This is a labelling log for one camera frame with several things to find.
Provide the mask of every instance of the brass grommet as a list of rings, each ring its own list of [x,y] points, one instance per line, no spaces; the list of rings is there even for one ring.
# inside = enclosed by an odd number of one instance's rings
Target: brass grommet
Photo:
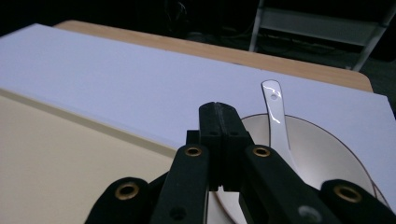
[[[359,203],[361,201],[361,194],[351,187],[337,185],[333,190],[338,197],[344,199],[347,202]]]
[[[197,157],[202,154],[202,150],[198,147],[188,147],[186,150],[184,150],[184,153],[191,157]]]
[[[253,148],[253,153],[259,157],[269,157],[271,155],[271,151],[265,147],[255,147]]]
[[[128,182],[119,185],[116,189],[116,198],[125,201],[132,199],[139,192],[139,186],[135,182]]]

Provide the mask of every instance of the white plate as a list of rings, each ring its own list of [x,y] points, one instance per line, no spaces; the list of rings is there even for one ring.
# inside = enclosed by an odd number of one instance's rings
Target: white plate
[[[269,145],[268,116],[255,115],[242,119],[255,144]],[[303,119],[286,116],[291,155],[302,180],[320,189],[326,180],[345,179],[372,193],[383,203],[384,198],[353,152],[332,134]],[[239,206],[239,193],[219,191],[220,203],[236,223],[246,223]]]

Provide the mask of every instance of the chair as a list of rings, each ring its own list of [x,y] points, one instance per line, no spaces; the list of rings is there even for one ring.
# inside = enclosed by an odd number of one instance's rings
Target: chair
[[[265,7],[260,0],[254,21],[249,51],[255,51],[260,28],[296,35],[306,35],[346,44],[362,46],[359,59],[352,67],[360,71],[381,36],[387,30],[396,12],[396,1],[392,1],[388,12],[379,21],[337,18],[276,7]]]

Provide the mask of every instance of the spoon handle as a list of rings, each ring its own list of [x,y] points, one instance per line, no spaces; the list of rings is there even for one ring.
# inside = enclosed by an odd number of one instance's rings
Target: spoon handle
[[[297,168],[290,152],[282,90],[279,83],[275,80],[264,81],[262,83],[262,93],[264,94],[270,123],[270,147],[276,150],[283,160],[297,173]]]

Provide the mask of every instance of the spoon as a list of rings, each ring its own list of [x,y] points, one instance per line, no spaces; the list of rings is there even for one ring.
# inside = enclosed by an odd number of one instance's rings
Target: spoon
[[[270,126],[269,147],[273,148],[288,163],[291,169],[298,174],[297,166],[290,152],[280,84],[275,80],[264,81],[262,83],[262,93],[264,94],[265,105],[267,106]]]

